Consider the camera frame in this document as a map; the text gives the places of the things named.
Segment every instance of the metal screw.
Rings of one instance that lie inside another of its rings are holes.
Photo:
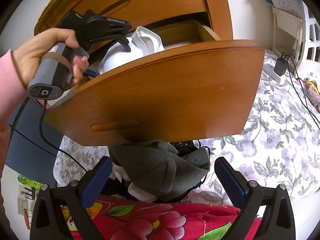
[[[254,181],[254,180],[250,180],[250,181],[249,181],[249,185],[250,185],[251,187],[257,187],[257,186],[258,186],[258,183],[257,183],[256,181]]]
[[[41,190],[46,190],[48,188],[48,185],[47,184],[43,184],[42,186],[41,186]]]
[[[78,182],[79,182],[79,181],[77,181],[76,179],[74,179],[74,180],[70,181],[69,185],[70,185],[71,187],[75,187],[75,186],[78,185]]]
[[[280,189],[282,189],[282,190],[287,189],[287,187],[285,186],[285,184],[280,184],[279,187],[280,187]]]

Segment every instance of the gray garment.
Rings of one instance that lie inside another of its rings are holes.
[[[205,147],[180,158],[178,151],[160,140],[108,147],[112,161],[122,166],[131,181],[163,201],[176,198],[208,173]]]

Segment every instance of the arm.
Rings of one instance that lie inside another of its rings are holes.
[[[0,58],[0,179],[8,151],[10,127],[7,123],[12,112],[26,96],[26,88],[33,79],[41,57],[58,41],[64,41],[70,48],[79,47],[75,32],[72,30],[52,28],[26,41],[15,51],[9,50]],[[73,60],[72,86],[82,79],[82,73],[88,66],[86,57],[75,57]],[[5,216],[1,195],[0,212]]]

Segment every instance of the wooden dresser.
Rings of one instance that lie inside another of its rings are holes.
[[[192,42],[79,86],[47,111],[50,125],[83,146],[241,133],[259,84],[264,49],[254,41],[233,40],[228,0],[52,0],[35,34],[55,27],[70,10],[83,14],[87,9],[127,20],[133,30],[146,26],[164,45],[181,35],[192,36]],[[94,44],[90,53],[104,44]]]

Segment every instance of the brown strap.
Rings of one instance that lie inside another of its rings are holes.
[[[43,57],[41,58],[41,62],[42,62],[43,60],[45,60],[46,58],[52,58],[52,59],[58,61],[58,62],[61,63],[62,65],[66,66],[71,73],[73,73],[73,68],[72,68],[72,66],[70,65],[69,61],[68,61],[64,56],[62,56],[61,54],[56,53],[56,52],[47,52],[47,53],[44,54]]]

